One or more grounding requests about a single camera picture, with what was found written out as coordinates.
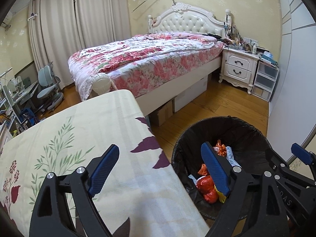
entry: drawer handle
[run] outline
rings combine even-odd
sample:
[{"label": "drawer handle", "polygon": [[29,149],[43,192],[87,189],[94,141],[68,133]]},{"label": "drawer handle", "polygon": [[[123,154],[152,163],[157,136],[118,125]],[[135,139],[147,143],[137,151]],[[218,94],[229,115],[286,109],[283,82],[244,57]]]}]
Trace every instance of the drawer handle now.
[{"label": "drawer handle", "polygon": [[236,70],[233,70],[235,72],[235,74],[241,74],[241,71],[239,71],[239,73],[236,72]]},{"label": "drawer handle", "polygon": [[239,62],[241,65],[244,65],[244,63],[242,63],[241,61],[235,61],[236,64],[237,64],[237,62]]}]

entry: white curtain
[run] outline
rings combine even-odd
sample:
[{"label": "white curtain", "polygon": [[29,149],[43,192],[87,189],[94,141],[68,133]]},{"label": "white curtain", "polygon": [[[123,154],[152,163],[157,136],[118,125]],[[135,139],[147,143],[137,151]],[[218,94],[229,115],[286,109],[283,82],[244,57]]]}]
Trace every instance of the white curtain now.
[{"label": "white curtain", "polygon": [[75,11],[86,48],[114,41],[110,0],[76,0]]},{"label": "white curtain", "polygon": [[30,33],[30,41],[32,47],[33,58],[37,71],[46,66],[49,63],[49,59],[46,53],[42,26],[40,19],[40,0],[31,0],[29,6],[29,15],[32,13],[37,14],[33,19],[29,21],[28,29]]},{"label": "white curtain", "polygon": [[31,0],[31,13],[36,68],[52,61],[60,88],[73,83],[68,59],[75,52],[131,37],[127,0]]},{"label": "white curtain", "polygon": [[121,41],[131,37],[127,0],[111,0],[114,40]]},{"label": "white curtain", "polygon": [[76,25],[74,0],[41,0],[40,18],[46,52],[62,89],[73,83],[69,57],[84,48]]}]

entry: tufted headboard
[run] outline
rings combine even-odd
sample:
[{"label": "tufted headboard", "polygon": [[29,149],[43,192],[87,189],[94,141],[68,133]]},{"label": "tufted headboard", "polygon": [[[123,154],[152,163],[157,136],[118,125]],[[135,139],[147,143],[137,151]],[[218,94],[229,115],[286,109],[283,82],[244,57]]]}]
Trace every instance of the tufted headboard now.
[{"label": "tufted headboard", "polygon": [[[226,10],[226,15],[231,25],[229,10]],[[150,23],[153,18],[149,15],[148,19]],[[225,37],[224,22],[215,19],[213,13],[180,2],[158,16],[157,21],[149,29],[149,33],[161,32],[212,33]]]}]

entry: black trash bag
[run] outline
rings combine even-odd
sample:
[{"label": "black trash bag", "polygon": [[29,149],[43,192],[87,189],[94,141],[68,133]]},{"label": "black trash bag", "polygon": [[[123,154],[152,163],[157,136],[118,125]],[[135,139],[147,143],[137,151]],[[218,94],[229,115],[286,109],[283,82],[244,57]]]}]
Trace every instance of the black trash bag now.
[{"label": "black trash bag", "polygon": [[[198,174],[204,163],[201,145],[209,141],[214,147],[217,140],[232,148],[234,159],[247,173],[261,175],[264,171],[271,171],[265,150],[272,150],[272,147],[263,134],[247,122],[228,116],[203,119],[190,126],[179,137],[171,163],[201,215],[212,220],[216,219],[223,204],[219,200],[214,204],[206,202],[188,176],[201,177]],[[239,220],[246,218],[252,196],[253,193],[247,193]]]}]

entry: ironing board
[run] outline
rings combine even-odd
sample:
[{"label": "ironing board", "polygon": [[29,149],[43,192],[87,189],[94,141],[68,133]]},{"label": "ironing board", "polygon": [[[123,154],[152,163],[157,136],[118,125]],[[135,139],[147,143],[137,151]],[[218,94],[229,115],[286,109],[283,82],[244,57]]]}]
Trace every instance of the ironing board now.
[{"label": "ironing board", "polygon": [[[206,235],[209,227],[149,131],[132,93],[118,90],[61,111],[4,145],[0,202],[25,237],[45,175],[69,174],[111,144],[119,147],[119,160],[94,204],[113,236]],[[67,198],[75,226],[83,233],[71,195]]]}]

